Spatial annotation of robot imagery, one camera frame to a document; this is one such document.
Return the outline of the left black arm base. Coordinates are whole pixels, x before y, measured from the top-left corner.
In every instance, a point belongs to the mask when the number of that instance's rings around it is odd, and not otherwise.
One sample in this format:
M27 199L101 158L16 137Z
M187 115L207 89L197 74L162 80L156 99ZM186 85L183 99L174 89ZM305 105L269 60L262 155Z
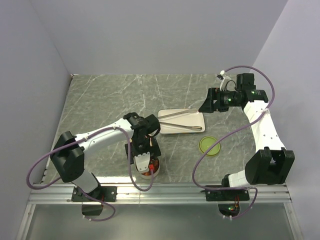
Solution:
M117 198L116 186L98 186L95 190L88 193L88 195L94 199L104 202L115 202ZM90 202L90 198L87 198L78 187L73 188L72 202Z

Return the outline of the metal food tongs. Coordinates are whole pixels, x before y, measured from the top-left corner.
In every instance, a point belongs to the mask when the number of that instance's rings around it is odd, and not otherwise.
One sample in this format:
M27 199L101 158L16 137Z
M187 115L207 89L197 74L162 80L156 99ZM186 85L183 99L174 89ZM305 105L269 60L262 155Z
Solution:
M167 115L163 115L163 116L158 116L157 118L160 119L164 119L164 118L170 118L170 117L175 117L178 115L183 115L183 114L189 114L189 113L196 113L198 110L195 108L187 108L183 111L179 111L179 112L175 112L175 113L170 113ZM169 123L169 122L159 122L160 124L164 124L164 125L168 125L168 126L173 126L173 127L179 127L179 128L185 128L188 130L194 130L194 131L201 131L203 128L201 126L187 126L187 125L181 125L181 124L175 124L175 123Z

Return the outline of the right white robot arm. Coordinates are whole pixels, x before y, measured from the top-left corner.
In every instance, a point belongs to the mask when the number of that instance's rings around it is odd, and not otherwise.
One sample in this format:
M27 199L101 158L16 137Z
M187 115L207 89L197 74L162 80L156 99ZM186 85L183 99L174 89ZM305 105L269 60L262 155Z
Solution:
M283 184L294 163L295 154L287 150L280 140L269 110L271 100L264 90L256 88L252 73L238 74L234 90L227 89L231 78L224 71L217 78L221 80L220 87L208 89L207 97L198 111L222 113L231 107L240 107L250 123L255 143L255 154L244 170L227 174L222 179L222 197L232 200L238 195L238 188Z

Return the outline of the orange chicken wing piece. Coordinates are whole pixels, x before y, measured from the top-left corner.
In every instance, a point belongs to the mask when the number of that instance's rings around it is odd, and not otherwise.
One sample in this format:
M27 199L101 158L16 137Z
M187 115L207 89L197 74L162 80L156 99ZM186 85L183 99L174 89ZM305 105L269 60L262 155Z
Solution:
M159 162L159 160L158 160L158 159L154 159L154 160L152 161L152 165L153 165L153 170L154 170L154 172L157 172L158 169L159 169L159 167L160 167L160 162Z

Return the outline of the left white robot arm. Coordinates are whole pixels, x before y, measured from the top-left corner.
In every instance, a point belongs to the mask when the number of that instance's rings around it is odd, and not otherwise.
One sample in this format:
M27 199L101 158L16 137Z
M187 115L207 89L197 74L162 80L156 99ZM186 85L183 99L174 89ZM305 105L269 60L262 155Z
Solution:
M128 165L134 165L142 177L154 179L160 170L161 150L156 140L160 130L160 122L154 114L142 117L130 112L91 132L76 135L64 132L57 140L50 160L64 183L81 188L89 201L103 200L101 184L93 173L85 170L85 159L103 147L126 141Z

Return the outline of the green round lid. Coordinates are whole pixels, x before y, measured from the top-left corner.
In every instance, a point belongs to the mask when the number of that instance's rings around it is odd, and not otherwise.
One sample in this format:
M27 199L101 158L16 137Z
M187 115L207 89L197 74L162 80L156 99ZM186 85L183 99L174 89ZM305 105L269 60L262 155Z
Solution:
M204 136L198 144L198 148L201 153L205 153L212 145L214 145L218 140L213 136ZM214 157L220 153L221 144L215 145L207 154L208 157Z

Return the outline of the steel bowl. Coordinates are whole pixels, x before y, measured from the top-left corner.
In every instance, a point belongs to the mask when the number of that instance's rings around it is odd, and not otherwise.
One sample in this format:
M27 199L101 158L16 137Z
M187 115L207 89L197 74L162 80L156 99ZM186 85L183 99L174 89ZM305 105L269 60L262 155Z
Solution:
M138 167L136 166L136 172L139 173L139 176L142 179L145 180L151 180L152 177L156 177L158 175L158 173L160 172L160 160L158 157L151 157L148 163L148 171L146 172L139 172Z

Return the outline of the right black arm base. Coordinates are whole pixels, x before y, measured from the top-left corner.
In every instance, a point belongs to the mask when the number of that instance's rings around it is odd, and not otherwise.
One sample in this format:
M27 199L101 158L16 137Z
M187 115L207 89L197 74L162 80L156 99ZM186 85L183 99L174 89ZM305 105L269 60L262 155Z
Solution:
M235 200L250 200L248 190L245 188L214 191L203 189L200 192L205 194L205 199L207 202L234 202Z

